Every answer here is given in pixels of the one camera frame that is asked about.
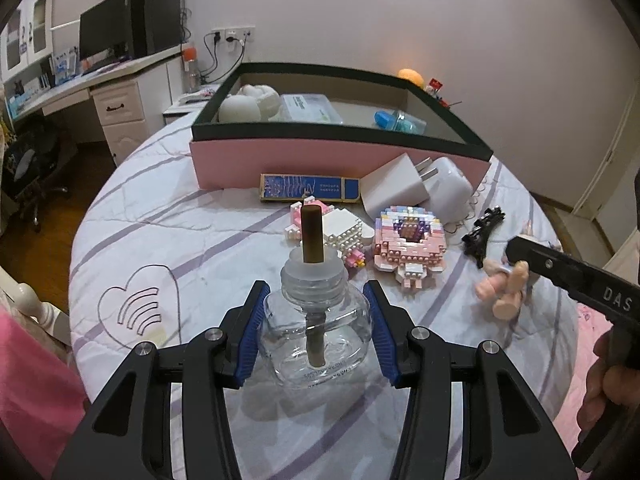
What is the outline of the person's right hand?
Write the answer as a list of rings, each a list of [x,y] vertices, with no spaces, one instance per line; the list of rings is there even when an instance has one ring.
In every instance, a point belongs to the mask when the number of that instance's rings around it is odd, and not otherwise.
[[[638,370],[606,364],[610,339],[611,332],[606,332],[593,348],[598,359],[588,370],[586,393],[577,413],[577,423],[581,430],[588,431],[596,424],[608,401],[625,408],[638,408],[640,403]]]

